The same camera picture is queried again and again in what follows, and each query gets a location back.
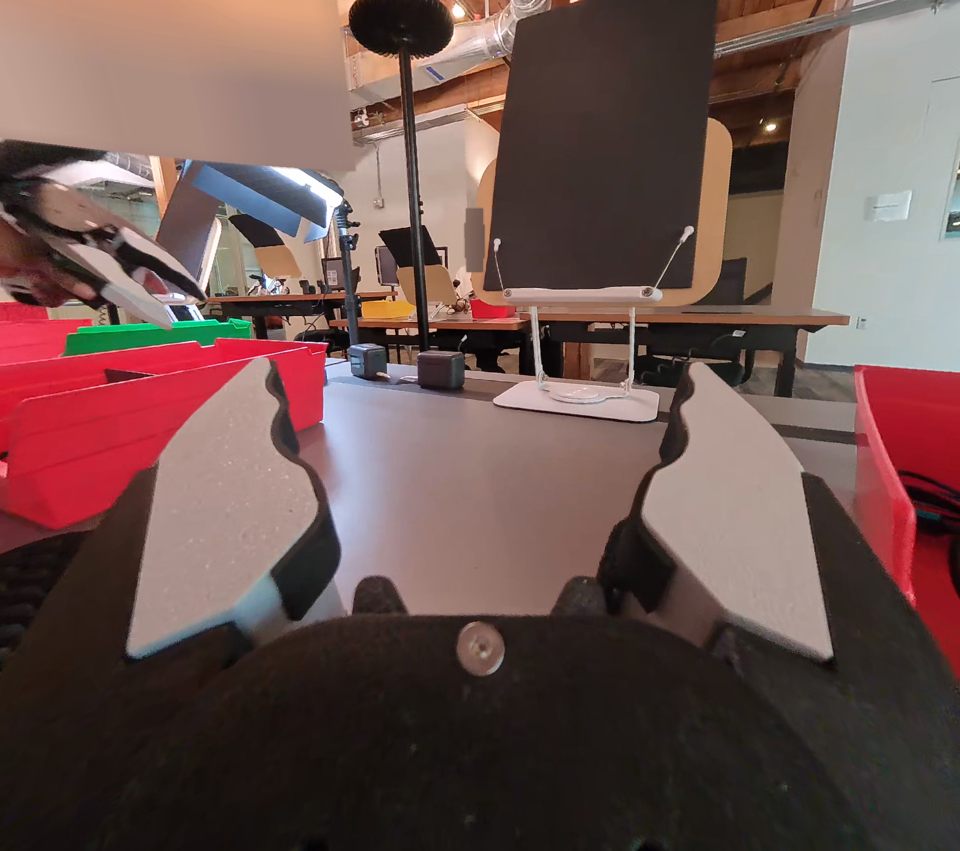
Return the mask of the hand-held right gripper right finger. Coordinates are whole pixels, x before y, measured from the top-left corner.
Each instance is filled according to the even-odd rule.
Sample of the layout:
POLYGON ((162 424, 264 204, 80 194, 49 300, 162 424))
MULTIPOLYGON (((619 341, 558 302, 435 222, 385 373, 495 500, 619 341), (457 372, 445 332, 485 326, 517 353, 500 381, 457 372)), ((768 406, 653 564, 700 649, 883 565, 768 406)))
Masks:
POLYGON ((659 461, 598 569, 606 607, 707 649, 726 628, 834 657, 805 469, 707 365, 685 371, 659 461))

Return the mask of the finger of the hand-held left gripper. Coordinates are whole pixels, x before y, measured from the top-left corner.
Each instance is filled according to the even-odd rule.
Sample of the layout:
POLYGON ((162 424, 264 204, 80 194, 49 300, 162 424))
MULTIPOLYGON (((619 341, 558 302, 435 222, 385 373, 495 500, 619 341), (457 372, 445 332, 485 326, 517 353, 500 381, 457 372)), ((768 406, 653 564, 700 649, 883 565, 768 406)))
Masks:
POLYGON ((97 293, 100 300, 115 305, 144 322, 165 330, 174 321, 157 298, 132 277, 114 257, 114 247, 85 240, 53 240, 54 265, 97 293))
POLYGON ((50 180, 31 182, 30 227, 47 246, 53 264, 54 240, 110 244, 116 260, 156 300, 169 286, 193 303, 206 300, 198 281, 162 245, 72 187, 50 180))

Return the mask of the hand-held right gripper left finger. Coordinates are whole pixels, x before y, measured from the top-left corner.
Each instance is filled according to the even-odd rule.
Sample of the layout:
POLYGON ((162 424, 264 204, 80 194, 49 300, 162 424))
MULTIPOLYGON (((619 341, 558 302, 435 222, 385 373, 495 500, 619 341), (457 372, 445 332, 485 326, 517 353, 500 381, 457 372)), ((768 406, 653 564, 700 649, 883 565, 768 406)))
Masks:
POLYGON ((244 363, 152 470, 126 655, 143 659, 220 626, 263 645, 342 617, 341 555, 278 363, 244 363))

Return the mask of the red plastic bin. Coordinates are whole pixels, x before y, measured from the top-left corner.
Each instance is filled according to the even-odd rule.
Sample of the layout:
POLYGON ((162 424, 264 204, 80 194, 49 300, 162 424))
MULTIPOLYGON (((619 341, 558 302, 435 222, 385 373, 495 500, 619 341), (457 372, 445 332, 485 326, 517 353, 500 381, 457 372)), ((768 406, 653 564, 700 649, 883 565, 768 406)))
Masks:
POLYGON ((46 308, 17 302, 1 303, 1 365, 53 360, 66 350, 67 339, 87 319, 51 318, 46 308))
POLYGON ((323 418, 325 343, 219 339, 2 366, 2 512, 51 531, 113 505, 129 480, 251 361, 274 362, 296 431, 323 418))
POLYGON ((957 372, 858 365, 854 512, 959 674, 957 372))

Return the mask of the person's left hand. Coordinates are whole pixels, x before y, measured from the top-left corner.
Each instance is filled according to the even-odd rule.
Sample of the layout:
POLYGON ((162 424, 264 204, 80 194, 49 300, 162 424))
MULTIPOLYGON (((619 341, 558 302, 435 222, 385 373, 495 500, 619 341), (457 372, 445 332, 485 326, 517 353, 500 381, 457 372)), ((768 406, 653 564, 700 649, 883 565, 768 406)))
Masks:
POLYGON ((30 285, 32 297, 47 308, 67 300, 95 302, 99 298, 94 287, 56 266, 43 242, 6 219, 1 220, 1 277, 30 285))

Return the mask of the green plastic bin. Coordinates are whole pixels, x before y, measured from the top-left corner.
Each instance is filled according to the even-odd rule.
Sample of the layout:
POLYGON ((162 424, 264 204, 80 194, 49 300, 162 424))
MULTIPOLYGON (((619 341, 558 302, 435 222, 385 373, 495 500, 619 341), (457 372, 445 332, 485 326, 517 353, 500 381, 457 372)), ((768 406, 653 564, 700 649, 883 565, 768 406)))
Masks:
POLYGON ((221 339, 248 341, 254 336, 251 321, 235 318, 175 321, 170 329, 146 323, 90 326, 67 335, 62 355, 77 357, 184 342, 211 346, 221 339))

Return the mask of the studio light panel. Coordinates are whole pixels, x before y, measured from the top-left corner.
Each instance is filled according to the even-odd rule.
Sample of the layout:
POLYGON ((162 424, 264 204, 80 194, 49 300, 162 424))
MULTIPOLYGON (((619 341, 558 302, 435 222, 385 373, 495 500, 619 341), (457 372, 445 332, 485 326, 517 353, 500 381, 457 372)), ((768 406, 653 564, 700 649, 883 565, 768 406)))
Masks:
POLYGON ((334 218, 347 210, 347 198, 336 182, 313 170, 186 161, 155 237, 204 291, 220 245, 222 208, 234 209, 226 220, 254 249, 262 275, 302 278, 284 237, 305 244, 325 238, 334 218))

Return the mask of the dark grey power adapter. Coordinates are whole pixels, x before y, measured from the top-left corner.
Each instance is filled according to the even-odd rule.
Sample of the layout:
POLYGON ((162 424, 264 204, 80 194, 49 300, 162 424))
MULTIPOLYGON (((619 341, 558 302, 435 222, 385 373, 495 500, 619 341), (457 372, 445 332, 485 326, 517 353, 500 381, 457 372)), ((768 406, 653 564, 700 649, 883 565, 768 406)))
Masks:
POLYGON ((465 386, 466 371, 461 351, 428 350, 416 356, 416 383, 422 389, 459 391, 465 386))
POLYGON ((347 350, 350 373, 370 382, 389 382, 389 359, 385 346, 374 343, 351 344, 347 350))

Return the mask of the wooden background desk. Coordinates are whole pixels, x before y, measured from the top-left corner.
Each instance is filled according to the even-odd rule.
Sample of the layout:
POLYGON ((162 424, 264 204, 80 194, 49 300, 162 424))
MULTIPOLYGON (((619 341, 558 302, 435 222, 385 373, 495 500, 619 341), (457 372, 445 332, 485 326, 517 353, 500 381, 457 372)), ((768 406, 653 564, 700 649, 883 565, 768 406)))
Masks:
POLYGON ((518 374, 534 374, 534 348, 527 315, 478 319, 469 315, 441 317, 429 323, 427 344, 422 346, 419 324, 410 318, 362 317, 357 322, 355 343, 382 345, 396 350, 402 347, 460 350, 474 356, 477 368, 497 372, 498 356, 518 351, 518 374))
MULTIPOLYGON (((779 355, 774 396, 793 396, 800 332, 815 334, 828 327, 846 327, 846 314, 817 308, 777 308, 773 305, 689 305, 642 307, 635 316, 636 345, 665 346, 688 353, 702 345, 745 353, 779 355)), ((558 311, 541 308, 538 325, 551 329, 552 341, 575 344, 628 344, 630 317, 624 308, 612 312, 558 311)))

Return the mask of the black knitted cloth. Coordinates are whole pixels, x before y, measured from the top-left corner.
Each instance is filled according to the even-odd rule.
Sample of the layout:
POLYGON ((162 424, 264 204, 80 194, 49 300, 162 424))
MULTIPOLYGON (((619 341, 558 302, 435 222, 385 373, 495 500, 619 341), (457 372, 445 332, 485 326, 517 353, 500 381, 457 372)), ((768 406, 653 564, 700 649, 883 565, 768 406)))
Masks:
POLYGON ((1 668, 12 658, 50 592, 90 533, 67 532, 1 555, 1 668))

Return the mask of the black light stand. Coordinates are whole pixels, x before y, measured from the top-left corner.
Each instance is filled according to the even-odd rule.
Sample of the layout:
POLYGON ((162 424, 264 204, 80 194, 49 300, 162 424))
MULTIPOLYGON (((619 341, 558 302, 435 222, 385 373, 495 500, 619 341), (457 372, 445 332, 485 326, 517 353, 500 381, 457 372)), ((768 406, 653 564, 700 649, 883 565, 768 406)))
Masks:
POLYGON ((354 275, 352 253, 356 246, 357 235, 352 230, 358 227, 352 221, 353 208, 346 197, 342 197, 340 204, 334 210, 337 226, 337 237, 342 259, 344 308, 349 338, 348 347, 359 344, 359 318, 361 317, 361 301, 357 291, 357 281, 354 275))

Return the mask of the white book stand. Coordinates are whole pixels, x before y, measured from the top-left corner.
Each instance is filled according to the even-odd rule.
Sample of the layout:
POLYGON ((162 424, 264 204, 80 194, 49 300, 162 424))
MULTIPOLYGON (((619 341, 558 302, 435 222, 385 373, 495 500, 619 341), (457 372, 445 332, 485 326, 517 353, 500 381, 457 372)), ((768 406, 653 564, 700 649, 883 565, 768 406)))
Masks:
POLYGON ((504 287, 505 298, 511 304, 528 309, 530 318, 534 378, 519 382, 493 399, 501 409, 533 413, 606 420, 629 424, 654 422, 659 414, 659 395, 635 385, 635 345, 637 307, 640 304, 659 303, 663 292, 656 281, 653 284, 619 285, 591 289, 554 289, 504 287), (602 386, 584 381, 562 382, 546 373, 542 354, 540 306, 562 303, 590 305, 627 305, 628 343, 630 356, 627 376, 618 387, 602 386))

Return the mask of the small black board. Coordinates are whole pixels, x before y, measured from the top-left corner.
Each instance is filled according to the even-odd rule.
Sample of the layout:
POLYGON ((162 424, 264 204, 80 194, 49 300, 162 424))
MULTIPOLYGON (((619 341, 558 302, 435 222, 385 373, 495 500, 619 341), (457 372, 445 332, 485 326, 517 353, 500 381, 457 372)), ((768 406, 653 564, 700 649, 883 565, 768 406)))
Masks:
MULTIPOLYGON (((388 229, 379 232, 380 244, 374 248, 378 283, 384 287, 398 287, 398 269, 414 269, 414 243, 410 227, 388 229)), ((446 266, 447 259, 437 249, 426 226, 421 225, 421 251, 424 266, 446 266)))

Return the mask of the tan board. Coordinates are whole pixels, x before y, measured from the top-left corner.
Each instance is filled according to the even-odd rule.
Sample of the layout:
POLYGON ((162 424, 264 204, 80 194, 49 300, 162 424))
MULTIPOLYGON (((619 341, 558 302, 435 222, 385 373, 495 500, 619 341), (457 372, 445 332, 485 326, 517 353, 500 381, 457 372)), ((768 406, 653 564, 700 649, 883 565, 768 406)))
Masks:
MULTIPOLYGON (((723 124, 713 118, 707 121, 699 215, 694 229, 685 242, 685 245, 695 245, 693 272, 689 286, 668 289, 659 283, 662 299, 658 303, 639 304, 636 308, 639 314, 665 312, 670 308, 678 309, 698 304, 716 287, 724 254, 728 190, 733 160, 732 141, 731 134, 723 124)), ((479 251, 479 237, 472 236, 466 241, 467 263, 477 265, 470 270, 469 280, 472 291, 482 301, 491 305, 514 306, 527 310, 525 305, 512 304, 499 288, 485 287, 486 274, 494 273, 496 270, 491 244, 496 173, 497 161, 492 161, 479 181, 477 206, 482 210, 481 220, 486 248, 483 253, 479 251)), ((591 305, 572 302, 539 307, 539 311, 544 316, 573 314, 606 316, 625 314, 628 310, 628 305, 591 305)))

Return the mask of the black stand with round top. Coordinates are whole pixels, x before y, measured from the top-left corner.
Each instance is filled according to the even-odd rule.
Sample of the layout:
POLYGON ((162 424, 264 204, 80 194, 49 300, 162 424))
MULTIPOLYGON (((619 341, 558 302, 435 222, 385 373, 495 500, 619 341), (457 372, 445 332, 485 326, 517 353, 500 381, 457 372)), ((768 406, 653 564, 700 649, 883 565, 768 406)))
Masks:
POLYGON ((449 45, 453 20, 440 0, 355 0, 348 23, 365 50, 398 61, 418 353, 423 356, 429 350, 429 314, 412 63, 449 45))

